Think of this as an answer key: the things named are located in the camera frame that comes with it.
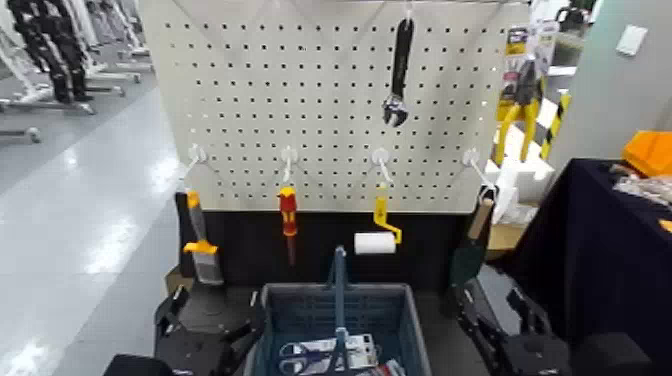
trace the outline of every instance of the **black panel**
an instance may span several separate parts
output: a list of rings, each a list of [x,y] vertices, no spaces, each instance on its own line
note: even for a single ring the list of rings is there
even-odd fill
[[[464,233],[468,216],[390,215],[403,230],[393,255],[354,256],[355,232],[380,231],[371,213],[298,213],[297,265],[289,267],[280,213],[205,212],[208,238],[220,247],[227,284],[323,282],[337,245],[345,246],[348,271],[357,282],[405,282],[416,289],[440,291],[448,262]]]

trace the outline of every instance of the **blue plastic basket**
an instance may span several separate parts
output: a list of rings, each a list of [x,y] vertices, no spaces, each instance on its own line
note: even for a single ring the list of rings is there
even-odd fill
[[[267,312],[264,335],[250,351],[244,376],[282,376],[280,347],[287,342],[334,337],[336,289],[326,284],[267,284],[261,299]],[[370,333],[382,347],[381,364],[394,358],[408,376],[431,376],[413,293],[405,284],[351,284],[344,292],[350,335]]]

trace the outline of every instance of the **gray floor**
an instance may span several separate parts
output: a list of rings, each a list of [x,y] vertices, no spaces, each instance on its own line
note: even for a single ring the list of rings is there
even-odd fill
[[[102,375],[114,354],[152,355],[154,310],[166,296],[163,277],[177,262],[177,244],[175,207],[169,201],[65,349],[54,375]]]
[[[0,141],[0,375],[99,375],[115,352],[151,352],[180,164],[155,79],[120,84],[95,116],[0,114],[44,140]]]

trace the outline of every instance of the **table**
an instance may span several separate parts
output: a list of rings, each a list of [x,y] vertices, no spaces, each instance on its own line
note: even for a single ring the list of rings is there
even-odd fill
[[[570,345],[625,332],[667,370],[672,233],[658,220],[672,212],[612,190],[612,162],[572,160],[506,266]]]

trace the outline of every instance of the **yellow paint roller handle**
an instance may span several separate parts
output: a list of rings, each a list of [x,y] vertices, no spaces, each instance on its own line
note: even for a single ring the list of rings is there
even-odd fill
[[[478,206],[478,209],[476,210],[476,215],[474,216],[474,220],[471,222],[471,226],[469,227],[469,232],[467,232],[467,237],[469,239],[476,240],[481,235],[481,232],[483,231],[483,226],[485,225],[485,221],[488,219],[488,216],[490,215],[490,211],[492,210],[493,205],[494,201],[492,201],[489,198],[486,198]]]
[[[373,210],[373,223],[394,233],[394,242],[401,244],[401,229],[387,223],[387,199],[385,196],[376,197],[376,208]]]

